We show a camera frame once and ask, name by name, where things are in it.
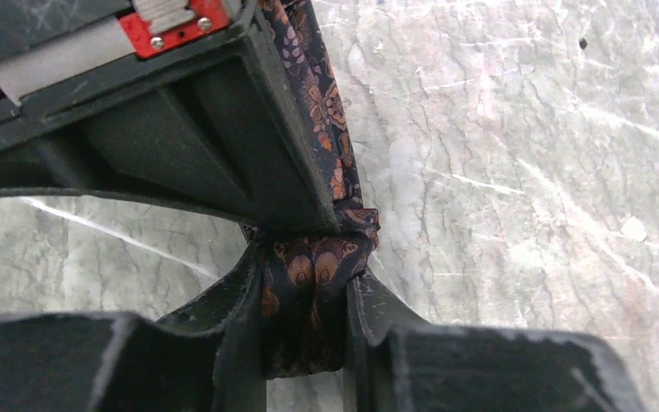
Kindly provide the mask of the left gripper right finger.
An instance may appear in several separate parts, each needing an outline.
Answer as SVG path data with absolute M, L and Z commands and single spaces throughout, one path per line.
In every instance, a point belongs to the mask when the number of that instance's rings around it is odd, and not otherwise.
M 370 271 L 347 292 L 348 411 L 641 411 L 603 340 L 558 330 L 431 324 Z

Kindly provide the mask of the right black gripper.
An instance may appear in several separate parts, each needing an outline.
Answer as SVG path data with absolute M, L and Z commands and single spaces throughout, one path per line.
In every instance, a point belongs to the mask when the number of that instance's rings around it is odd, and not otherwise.
M 247 1 L 0 1 L 0 197 L 91 196 L 338 228 Z

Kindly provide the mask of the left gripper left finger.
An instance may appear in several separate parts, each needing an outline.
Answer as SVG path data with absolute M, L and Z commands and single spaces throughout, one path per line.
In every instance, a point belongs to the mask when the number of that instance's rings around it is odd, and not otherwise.
M 263 411 L 257 248 L 158 321 L 0 314 L 0 411 Z

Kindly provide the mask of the dark orange patterned tie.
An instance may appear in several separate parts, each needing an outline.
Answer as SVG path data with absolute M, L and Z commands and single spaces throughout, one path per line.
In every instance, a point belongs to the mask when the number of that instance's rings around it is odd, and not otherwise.
M 262 9 L 339 223 L 337 233 L 244 228 L 263 275 L 263 374 L 287 379 L 342 367 L 345 288 L 378 246 L 380 223 L 378 212 L 363 204 L 342 98 L 312 4 L 264 1 Z

